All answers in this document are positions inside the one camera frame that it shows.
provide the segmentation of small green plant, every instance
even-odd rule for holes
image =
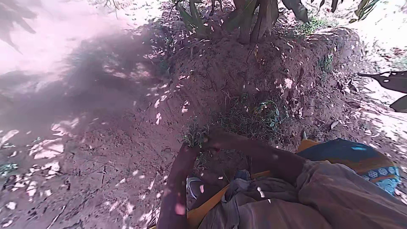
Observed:
[[[322,59],[318,59],[318,67],[323,73],[329,73],[332,71],[333,54],[324,56]]]
[[[304,37],[314,34],[317,29],[323,29],[328,26],[329,22],[326,19],[311,17],[308,22],[301,23],[294,27],[294,35]]]
[[[0,177],[7,177],[7,175],[10,172],[12,172],[16,169],[18,169],[17,164],[11,164],[11,163],[3,164],[0,166]]]
[[[280,112],[272,100],[261,102],[254,109],[241,100],[232,100],[226,112],[218,113],[217,123],[231,133],[248,138],[267,142],[279,139],[278,125],[288,117],[288,111]]]
[[[393,66],[401,70],[407,70],[407,56],[395,59]]]
[[[209,125],[200,127],[196,117],[190,121],[186,127],[186,131],[182,132],[182,141],[188,143],[189,147],[199,145],[205,141],[205,136],[209,134]]]

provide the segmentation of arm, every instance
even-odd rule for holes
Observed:
[[[294,153],[221,130],[215,130],[209,138],[206,148],[240,150],[253,159],[268,163],[272,173],[291,184],[296,182],[306,161]]]
[[[195,159],[199,153],[199,146],[189,148],[184,143],[174,160],[164,197],[161,202],[160,217],[157,228],[186,229],[186,178],[192,171]]]

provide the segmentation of green leaf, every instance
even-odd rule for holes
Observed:
[[[202,22],[202,19],[199,15],[199,12],[197,10],[197,7],[195,6],[195,3],[202,3],[201,0],[190,0],[189,1],[189,11],[191,12],[191,17],[194,22],[194,25],[196,26],[196,33],[205,35],[205,25]]]
[[[179,11],[179,14],[182,17],[182,21],[185,24],[185,27],[190,31],[193,32],[193,28],[196,28],[196,26],[194,25],[194,20],[192,19],[191,15],[189,15],[185,8],[181,5],[181,4],[177,4],[177,6],[175,6],[175,8]]]

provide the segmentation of soil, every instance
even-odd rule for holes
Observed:
[[[169,5],[162,7],[168,18]],[[210,6],[201,10],[208,18]],[[219,28],[230,10],[225,2],[207,21],[214,28],[209,40],[188,35],[173,12],[174,43],[168,28],[152,20],[84,39],[52,74],[58,79],[44,83],[49,73],[26,70],[2,74],[0,89],[11,103],[1,101],[7,104],[0,110],[1,134],[18,133],[2,141],[0,159],[18,169],[2,181],[0,224],[154,225],[182,133],[192,122],[218,125],[217,114],[236,102],[248,113],[266,100],[286,108],[288,118],[269,139],[280,149],[295,152],[305,131],[315,141],[341,137],[370,145],[406,166],[407,132],[396,127],[405,125],[405,116],[370,97],[370,81],[356,76],[374,70],[355,32],[339,27],[290,37],[293,14],[285,12],[270,36],[242,45],[237,31]],[[332,70],[324,72],[320,62],[331,54]],[[396,130],[393,138],[384,126]],[[203,158],[194,174],[219,186],[251,165],[238,151]],[[398,189],[407,193],[405,179],[402,173]]]

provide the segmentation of twig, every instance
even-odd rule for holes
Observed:
[[[64,205],[62,207],[62,211],[52,220],[52,222],[49,224],[49,226],[47,227],[47,229],[51,228],[51,226],[55,223],[55,221],[58,219],[58,217],[60,217],[62,215],[62,213],[64,212],[66,208],[66,205]]]

